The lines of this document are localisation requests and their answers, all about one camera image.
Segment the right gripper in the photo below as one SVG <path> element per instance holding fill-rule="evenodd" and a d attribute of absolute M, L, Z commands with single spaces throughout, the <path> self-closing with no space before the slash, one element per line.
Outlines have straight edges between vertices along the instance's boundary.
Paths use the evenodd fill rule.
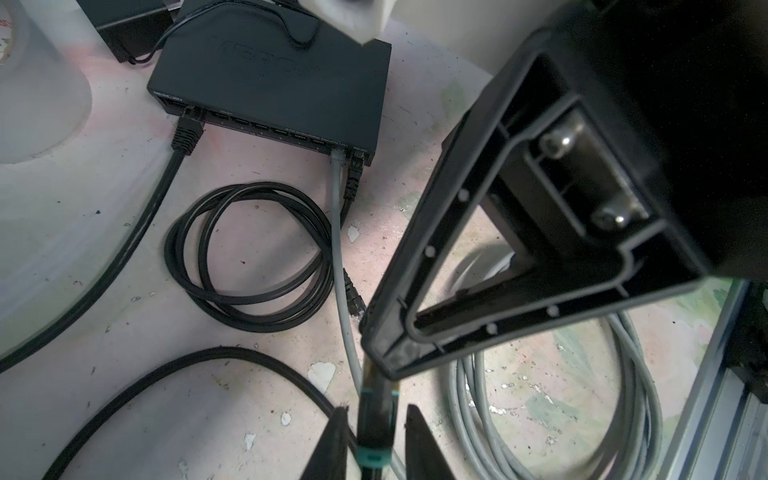
<path fill-rule="evenodd" d="M 766 280 L 765 2 L 568 1 L 539 68 L 541 280 Z"/>

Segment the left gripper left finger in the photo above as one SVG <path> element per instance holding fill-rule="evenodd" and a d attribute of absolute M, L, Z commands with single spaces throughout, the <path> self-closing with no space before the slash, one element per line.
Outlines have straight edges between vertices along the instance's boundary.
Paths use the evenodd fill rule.
<path fill-rule="evenodd" d="M 332 411 L 300 479 L 345 480 L 348 444 L 348 408 L 337 407 Z"/>

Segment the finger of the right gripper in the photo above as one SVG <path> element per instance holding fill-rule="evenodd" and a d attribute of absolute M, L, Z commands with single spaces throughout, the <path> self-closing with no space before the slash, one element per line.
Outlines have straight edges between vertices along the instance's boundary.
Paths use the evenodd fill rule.
<path fill-rule="evenodd" d="M 615 43 L 532 35 L 449 135 L 363 320 L 400 380 L 506 340 L 683 293 L 710 262 L 672 206 L 668 152 L 630 99 Z M 477 210 L 503 273 L 424 307 Z"/>

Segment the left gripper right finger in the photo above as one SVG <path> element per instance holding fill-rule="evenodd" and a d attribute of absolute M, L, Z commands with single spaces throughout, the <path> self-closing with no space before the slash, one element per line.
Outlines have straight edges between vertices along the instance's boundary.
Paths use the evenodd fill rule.
<path fill-rule="evenodd" d="M 420 409 L 409 404 L 405 422 L 407 480 L 455 480 Z"/>

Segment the black network switch box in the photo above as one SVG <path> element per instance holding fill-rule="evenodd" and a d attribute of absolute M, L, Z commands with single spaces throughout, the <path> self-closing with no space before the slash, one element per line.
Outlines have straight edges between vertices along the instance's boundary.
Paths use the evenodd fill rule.
<path fill-rule="evenodd" d="M 370 164 L 392 47 L 266 1 L 187 1 L 148 92 L 171 115 Z"/>

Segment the black power adapter with cord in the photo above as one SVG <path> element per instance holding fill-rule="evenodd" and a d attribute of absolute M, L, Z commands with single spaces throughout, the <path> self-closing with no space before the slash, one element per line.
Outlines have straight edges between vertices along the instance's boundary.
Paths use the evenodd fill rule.
<path fill-rule="evenodd" d="M 204 1 L 183 14 L 185 1 L 80 1 L 78 5 L 104 43 L 120 63 L 133 66 L 149 63 L 169 38 L 180 29 L 221 8 L 239 8 L 276 22 L 298 49 L 312 46 L 323 21 L 297 1 Z M 315 22 L 311 35 L 295 36 L 289 27 L 288 12 Z"/>

